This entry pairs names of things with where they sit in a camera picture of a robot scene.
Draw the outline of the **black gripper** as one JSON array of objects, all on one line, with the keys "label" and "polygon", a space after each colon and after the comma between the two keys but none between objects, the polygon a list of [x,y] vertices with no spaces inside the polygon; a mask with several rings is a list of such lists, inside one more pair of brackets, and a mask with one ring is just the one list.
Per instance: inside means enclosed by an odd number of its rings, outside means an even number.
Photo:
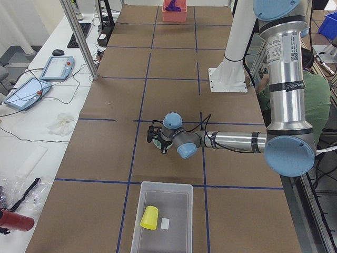
[{"label": "black gripper", "polygon": [[173,145],[173,143],[171,141],[166,141],[161,137],[158,137],[157,140],[159,142],[158,148],[161,149],[161,153],[167,154],[167,150]]}]

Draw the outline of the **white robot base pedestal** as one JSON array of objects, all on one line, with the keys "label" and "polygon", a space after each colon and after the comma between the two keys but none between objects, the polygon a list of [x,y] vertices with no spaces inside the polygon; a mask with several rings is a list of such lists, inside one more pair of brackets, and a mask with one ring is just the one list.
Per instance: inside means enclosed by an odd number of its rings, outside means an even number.
[{"label": "white robot base pedestal", "polygon": [[243,62],[255,22],[253,1],[238,1],[223,61],[209,68],[211,92],[247,92]]}]

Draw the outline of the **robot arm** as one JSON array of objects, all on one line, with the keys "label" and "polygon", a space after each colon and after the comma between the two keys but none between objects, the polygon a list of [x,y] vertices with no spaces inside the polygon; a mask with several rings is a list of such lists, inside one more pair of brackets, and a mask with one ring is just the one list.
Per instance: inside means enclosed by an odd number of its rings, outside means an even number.
[{"label": "robot arm", "polygon": [[177,113],[165,116],[158,130],[149,128],[148,142],[162,153],[175,147],[186,159],[198,148],[263,153],[278,174],[297,177],[308,172],[317,153],[313,128],[305,118],[301,34],[308,29],[310,1],[238,1],[223,61],[209,69],[212,92],[243,92],[244,58],[253,27],[266,43],[271,123],[266,133],[186,131]]}]

